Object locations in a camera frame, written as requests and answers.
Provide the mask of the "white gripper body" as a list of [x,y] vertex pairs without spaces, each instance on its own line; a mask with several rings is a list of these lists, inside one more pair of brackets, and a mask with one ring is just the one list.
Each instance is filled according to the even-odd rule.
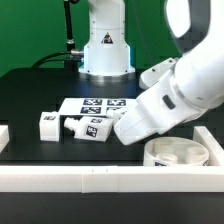
[[181,92],[177,79],[187,65],[184,58],[179,59],[136,98],[136,106],[114,126],[122,144],[130,145],[155,133],[163,134],[193,114],[193,104]]

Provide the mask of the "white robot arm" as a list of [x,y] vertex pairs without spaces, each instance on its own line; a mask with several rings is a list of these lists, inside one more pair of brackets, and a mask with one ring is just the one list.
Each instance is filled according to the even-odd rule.
[[224,0],[166,0],[164,13],[182,57],[167,70],[141,74],[144,92],[114,127],[125,145],[224,103]]

